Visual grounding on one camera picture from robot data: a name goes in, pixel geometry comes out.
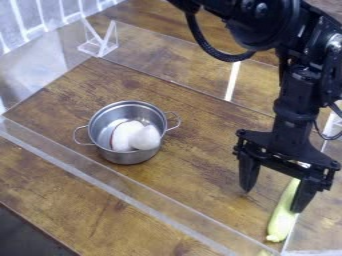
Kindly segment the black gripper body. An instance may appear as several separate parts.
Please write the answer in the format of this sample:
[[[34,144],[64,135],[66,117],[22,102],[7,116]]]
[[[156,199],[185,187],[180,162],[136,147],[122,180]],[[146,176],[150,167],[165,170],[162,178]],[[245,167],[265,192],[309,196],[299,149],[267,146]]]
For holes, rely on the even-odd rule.
[[[301,180],[304,177],[331,182],[340,164],[324,155],[309,142],[319,109],[289,111],[275,109],[272,130],[260,132],[239,129],[233,154],[241,153],[275,171]]]

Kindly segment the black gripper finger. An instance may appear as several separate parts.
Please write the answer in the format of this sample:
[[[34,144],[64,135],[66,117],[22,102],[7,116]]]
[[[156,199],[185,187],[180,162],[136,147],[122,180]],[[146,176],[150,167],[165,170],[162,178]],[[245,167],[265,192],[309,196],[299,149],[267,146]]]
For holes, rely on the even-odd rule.
[[[245,192],[255,186],[260,163],[245,153],[239,156],[239,185]]]
[[[331,182],[313,177],[304,177],[295,190],[293,199],[289,210],[293,213],[300,213],[309,204],[315,194],[331,188]]]

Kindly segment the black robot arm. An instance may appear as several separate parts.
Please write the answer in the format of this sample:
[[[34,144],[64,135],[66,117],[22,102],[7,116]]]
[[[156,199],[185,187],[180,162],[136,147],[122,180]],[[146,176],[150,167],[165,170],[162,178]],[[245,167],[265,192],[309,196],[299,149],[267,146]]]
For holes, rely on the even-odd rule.
[[[308,137],[319,130],[321,108],[331,108],[342,117],[336,106],[342,100],[342,23],[304,0],[166,1],[182,11],[198,46],[217,60],[236,62],[257,51],[275,50],[280,92],[273,101],[272,130],[237,130],[233,154],[245,191],[252,189],[263,166],[299,180],[289,203],[289,210],[299,213],[315,193],[331,188],[340,169]],[[201,9],[221,19],[244,53],[229,55],[209,45],[196,22]]]

